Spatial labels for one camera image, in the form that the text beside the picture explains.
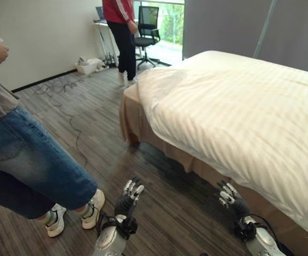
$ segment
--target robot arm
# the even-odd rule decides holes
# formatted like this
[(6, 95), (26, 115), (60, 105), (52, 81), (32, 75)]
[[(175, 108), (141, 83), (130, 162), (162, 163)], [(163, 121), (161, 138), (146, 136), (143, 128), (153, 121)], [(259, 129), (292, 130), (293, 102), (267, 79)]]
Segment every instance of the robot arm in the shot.
[(238, 191), (225, 181), (218, 185), (221, 191), (216, 196), (224, 208), (234, 210), (237, 218), (234, 233), (246, 243), (250, 253), (254, 256), (286, 256), (266, 231), (266, 227), (250, 217), (250, 208)]
[(115, 217), (109, 217), (109, 221), (103, 225), (92, 256), (122, 254), (130, 235), (137, 230), (136, 219), (132, 217), (132, 213), (143, 190), (144, 186), (136, 177), (125, 184), (115, 206)]

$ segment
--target jeans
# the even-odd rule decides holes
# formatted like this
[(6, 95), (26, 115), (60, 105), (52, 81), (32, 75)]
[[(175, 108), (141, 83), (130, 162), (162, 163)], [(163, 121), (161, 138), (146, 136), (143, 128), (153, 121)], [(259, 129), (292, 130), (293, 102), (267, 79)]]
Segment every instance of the jeans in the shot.
[(0, 118), (0, 205), (28, 219), (55, 203), (85, 205), (97, 183), (30, 113), (16, 107)]

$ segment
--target white sneaker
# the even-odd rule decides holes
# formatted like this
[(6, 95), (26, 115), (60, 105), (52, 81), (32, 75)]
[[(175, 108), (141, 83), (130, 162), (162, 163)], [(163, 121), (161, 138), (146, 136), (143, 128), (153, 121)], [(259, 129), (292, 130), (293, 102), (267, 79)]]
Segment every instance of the white sneaker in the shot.
[(121, 72), (118, 71), (118, 80), (119, 80), (121, 86), (124, 86), (124, 85), (125, 85), (125, 82), (124, 82), (124, 73), (121, 73)]
[(137, 84), (138, 80), (136, 77), (134, 77), (132, 80), (128, 80), (128, 87), (132, 86), (134, 84)]
[(81, 218), (83, 229), (91, 229), (96, 226), (99, 219), (99, 213), (105, 203), (105, 195), (103, 191), (97, 189), (95, 195), (90, 200), (89, 204), (93, 205), (93, 214), (88, 218)]
[(57, 213), (58, 219), (54, 224), (50, 225), (49, 227), (45, 226), (49, 237), (58, 236), (63, 232), (65, 228), (64, 214), (66, 210), (66, 208), (62, 207), (59, 204), (55, 204), (55, 206), (53, 206), (53, 208), (51, 209), (51, 211)]

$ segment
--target beige bed skirt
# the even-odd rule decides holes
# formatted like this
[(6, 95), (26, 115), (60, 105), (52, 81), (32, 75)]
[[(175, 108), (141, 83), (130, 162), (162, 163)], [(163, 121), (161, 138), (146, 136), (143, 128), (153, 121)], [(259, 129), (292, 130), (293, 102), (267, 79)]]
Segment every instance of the beige bed skirt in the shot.
[(120, 106), (120, 125), (124, 140), (128, 140), (131, 145), (137, 142), (147, 142), (163, 151), (168, 158), (180, 162), (186, 172), (193, 171), (215, 187), (217, 187), (217, 181), (230, 181), (248, 202), (251, 211), (263, 216), (271, 223), (278, 239), (288, 246), (295, 256), (308, 256), (308, 232), (294, 223), (292, 219), (257, 192), (237, 185), (208, 164), (157, 137), (146, 119), (139, 100), (137, 85), (124, 90)]

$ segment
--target desk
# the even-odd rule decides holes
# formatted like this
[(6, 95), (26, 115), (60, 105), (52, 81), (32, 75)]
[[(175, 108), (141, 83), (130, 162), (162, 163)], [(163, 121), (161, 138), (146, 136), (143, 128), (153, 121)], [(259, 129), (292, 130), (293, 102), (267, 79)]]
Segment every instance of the desk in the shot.
[(115, 38), (111, 32), (111, 29), (107, 25), (107, 23), (102, 23), (102, 22), (94, 22), (94, 29), (96, 31), (96, 37), (99, 38), (100, 45), (103, 51), (104, 56), (108, 55), (109, 50), (111, 50), (111, 54), (114, 57), (116, 66), (118, 67), (118, 55), (119, 55), (119, 50), (115, 41)]

